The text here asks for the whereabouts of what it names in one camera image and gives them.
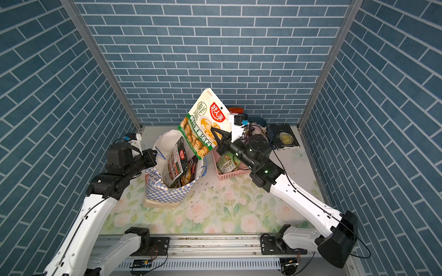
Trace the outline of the white green condiment packet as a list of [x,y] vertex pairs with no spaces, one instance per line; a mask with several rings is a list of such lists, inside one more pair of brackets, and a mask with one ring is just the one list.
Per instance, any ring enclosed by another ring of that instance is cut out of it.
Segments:
[[229,115],[229,110],[210,88],[202,92],[178,127],[198,159],[216,147],[212,127],[231,131]]

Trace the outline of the dark green fish condiment packet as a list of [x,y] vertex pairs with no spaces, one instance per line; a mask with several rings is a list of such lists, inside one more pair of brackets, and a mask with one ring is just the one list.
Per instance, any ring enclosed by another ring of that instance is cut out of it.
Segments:
[[163,169],[162,180],[168,188],[176,188],[180,178],[186,172],[188,157],[185,149],[184,138],[178,139],[172,148],[171,155]]

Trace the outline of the blue checkered paper bag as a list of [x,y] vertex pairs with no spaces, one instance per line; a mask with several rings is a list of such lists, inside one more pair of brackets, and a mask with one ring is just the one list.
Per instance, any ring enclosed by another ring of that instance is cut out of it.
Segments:
[[[162,180],[163,169],[171,155],[172,148],[183,134],[177,130],[171,130],[161,135],[154,144],[154,150],[157,151],[157,165],[147,169],[145,172],[145,196],[144,207],[175,209],[180,202],[189,194],[194,184],[207,172],[207,161],[198,160],[196,166],[195,180],[181,187],[180,182],[176,188],[168,188]],[[194,152],[184,142],[188,161],[195,156]]]

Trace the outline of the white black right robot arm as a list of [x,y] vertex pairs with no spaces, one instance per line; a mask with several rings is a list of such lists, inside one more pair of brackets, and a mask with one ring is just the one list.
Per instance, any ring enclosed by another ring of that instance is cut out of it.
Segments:
[[263,135],[253,135],[244,143],[230,132],[217,128],[211,132],[219,155],[233,154],[250,168],[256,186],[282,199],[312,223],[319,233],[313,251],[333,266],[344,267],[358,240],[357,216],[350,211],[341,213],[297,185],[282,166],[270,159],[272,148]]

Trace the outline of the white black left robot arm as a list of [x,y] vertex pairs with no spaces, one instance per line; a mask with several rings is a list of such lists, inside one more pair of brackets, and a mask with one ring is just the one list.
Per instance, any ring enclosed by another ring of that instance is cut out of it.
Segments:
[[157,154],[154,149],[143,150],[139,140],[108,148],[106,170],[91,180],[73,226],[43,275],[108,276],[131,254],[151,249],[149,229],[131,227],[111,248],[94,259],[90,257],[108,215],[130,180],[155,167]]

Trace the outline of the small green condiment packet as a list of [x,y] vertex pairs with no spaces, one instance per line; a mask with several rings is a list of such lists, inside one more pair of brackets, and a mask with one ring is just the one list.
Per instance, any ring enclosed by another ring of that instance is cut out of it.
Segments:
[[241,161],[236,156],[234,156],[229,152],[222,155],[219,158],[219,160],[216,162],[216,166],[222,174],[227,174],[236,171],[240,164]]

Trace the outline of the orange condiment packet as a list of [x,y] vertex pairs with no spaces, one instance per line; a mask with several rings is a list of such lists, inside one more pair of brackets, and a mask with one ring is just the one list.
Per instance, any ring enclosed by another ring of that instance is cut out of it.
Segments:
[[230,113],[243,114],[244,110],[242,108],[229,108]]

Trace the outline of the pink perforated plastic basket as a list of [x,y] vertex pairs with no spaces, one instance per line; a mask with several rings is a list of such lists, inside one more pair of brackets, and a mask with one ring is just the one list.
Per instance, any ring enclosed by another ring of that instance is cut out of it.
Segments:
[[[221,158],[221,156],[216,152],[215,149],[211,151],[211,155],[212,155],[214,164],[216,164],[216,162]],[[217,168],[217,166],[215,166],[215,171],[216,171],[218,179],[220,181],[227,180],[227,179],[232,178],[232,177],[238,177],[240,175],[244,175],[244,174],[249,174],[250,173],[250,169],[247,168],[243,163],[240,163],[237,169],[235,169],[235,170],[233,170],[231,172],[225,173],[225,174],[223,174]]]

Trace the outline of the dark teal storage bin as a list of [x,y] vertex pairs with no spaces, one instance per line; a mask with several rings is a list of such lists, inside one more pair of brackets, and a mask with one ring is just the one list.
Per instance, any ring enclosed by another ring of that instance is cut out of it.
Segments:
[[259,125],[262,129],[265,129],[265,128],[268,126],[266,120],[265,120],[264,118],[262,118],[262,117],[253,117],[253,116],[252,116],[252,117],[248,117],[247,119],[248,119],[248,121],[249,121],[250,123],[257,124],[257,125]]

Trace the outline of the black book with yellow picture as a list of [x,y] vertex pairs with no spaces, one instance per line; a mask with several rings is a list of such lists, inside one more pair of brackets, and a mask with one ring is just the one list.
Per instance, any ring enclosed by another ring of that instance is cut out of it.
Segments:
[[272,147],[275,150],[288,150],[300,147],[300,144],[289,124],[270,124],[269,130],[272,138]]

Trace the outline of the floral table mat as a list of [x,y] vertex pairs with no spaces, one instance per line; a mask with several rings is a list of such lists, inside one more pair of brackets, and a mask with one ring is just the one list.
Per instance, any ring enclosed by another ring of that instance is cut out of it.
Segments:
[[247,174],[220,181],[213,159],[175,209],[144,207],[145,179],[131,181],[111,211],[103,235],[119,235],[130,227],[148,228],[152,234],[273,233],[284,224],[313,225],[288,203],[258,188]]

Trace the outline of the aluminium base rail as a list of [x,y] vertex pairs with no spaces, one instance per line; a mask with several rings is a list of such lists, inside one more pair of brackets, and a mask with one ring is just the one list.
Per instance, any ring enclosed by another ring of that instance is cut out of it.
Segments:
[[149,268],[162,270],[271,270],[280,269],[285,259],[301,256],[301,264],[319,258],[309,240],[312,231],[297,238],[301,249],[279,250],[272,235],[152,235],[151,247],[119,258],[118,271],[128,270],[135,259],[150,260]]

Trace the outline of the aluminium corner post left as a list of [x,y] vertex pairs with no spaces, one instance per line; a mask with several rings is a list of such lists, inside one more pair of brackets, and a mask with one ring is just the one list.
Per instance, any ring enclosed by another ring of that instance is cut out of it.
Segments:
[[97,62],[98,66],[100,67],[103,75],[105,76],[106,80],[109,82],[110,86],[113,88],[117,98],[120,100],[123,108],[127,112],[129,118],[131,119],[133,125],[137,129],[137,132],[142,132],[142,123],[140,122],[138,116],[136,115],[134,109],[132,108],[131,104],[129,103],[126,95],[124,94],[122,87],[120,86],[118,80],[116,79],[114,73],[112,72],[108,62],[106,61],[105,56],[103,55],[99,45],[97,44],[96,40],[94,39],[90,29],[87,26],[86,21],[80,14],[76,3],[71,0],[60,0],[63,8],[65,9],[66,13],[72,20],[74,26],[76,27],[77,31],[79,32],[81,38],[84,40],[87,48],[91,52],[92,56],[94,57],[95,61]]

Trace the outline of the aluminium corner post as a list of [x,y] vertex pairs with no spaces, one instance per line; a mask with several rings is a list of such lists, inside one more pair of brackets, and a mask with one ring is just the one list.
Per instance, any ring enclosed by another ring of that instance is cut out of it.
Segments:
[[314,105],[315,105],[315,103],[321,93],[321,90],[325,84],[325,81],[327,80],[327,77],[329,76],[330,70],[333,67],[333,64],[339,54],[341,47],[343,46],[343,43],[349,33],[349,30],[350,30],[350,28],[356,18],[357,13],[359,12],[359,9],[361,8],[362,4],[363,4],[363,0],[351,1],[351,4],[345,14],[342,24],[337,32],[337,36],[331,46],[330,52],[328,53],[328,56],[327,56],[326,61],[323,65],[322,71],[318,77],[316,84],[315,84],[315,87],[312,90],[311,97],[307,102],[307,105],[306,105],[303,115],[300,118],[300,121],[298,124],[298,131],[299,132],[301,132],[302,129],[304,128],[304,126],[307,124],[308,117],[314,108]]
[[118,80],[116,79],[114,73],[112,72],[108,62],[106,61],[105,56],[103,55],[99,45],[97,44],[96,40],[94,39],[90,29],[87,26],[86,21],[80,14],[76,3],[71,0],[60,0],[63,8],[65,9],[66,13],[72,20],[74,26],[76,27],[77,31],[79,32],[81,38],[84,40],[87,48],[91,52],[92,56],[94,57],[95,61],[97,62],[98,66],[100,67],[103,75],[105,76],[106,80],[109,82],[110,86],[113,88],[117,98],[120,100],[123,108],[127,112],[129,118],[131,119],[133,125],[137,129],[137,132],[142,132],[142,123],[140,122],[138,116],[136,115],[134,109],[132,108],[131,104],[129,103],[126,95],[124,94],[122,87],[120,86]]

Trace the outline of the aluminium corner post right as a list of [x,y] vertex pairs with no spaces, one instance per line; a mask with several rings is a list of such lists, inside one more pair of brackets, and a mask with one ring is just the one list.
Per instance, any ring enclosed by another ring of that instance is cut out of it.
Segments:
[[330,52],[328,53],[328,56],[327,56],[326,61],[323,65],[322,71],[318,77],[316,84],[315,84],[315,87],[312,90],[311,97],[307,102],[307,105],[306,105],[303,115],[300,118],[300,121],[298,124],[298,131],[299,132],[301,132],[302,129],[304,128],[304,126],[307,124],[308,117],[314,108],[314,105],[315,105],[315,103],[321,93],[321,90],[325,84],[325,81],[327,80],[327,77],[329,76],[330,70],[333,67],[333,64],[339,54],[341,47],[343,46],[343,43],[349,33],[349,30],[350,30],[350,28],[356,18],[357,13],[359,12],[359,9],[361,8],[362,4],[363,4],[363,0],[351,1],[351,4],[345,14],[342,24],[337,32],[337,36],[331,46]]

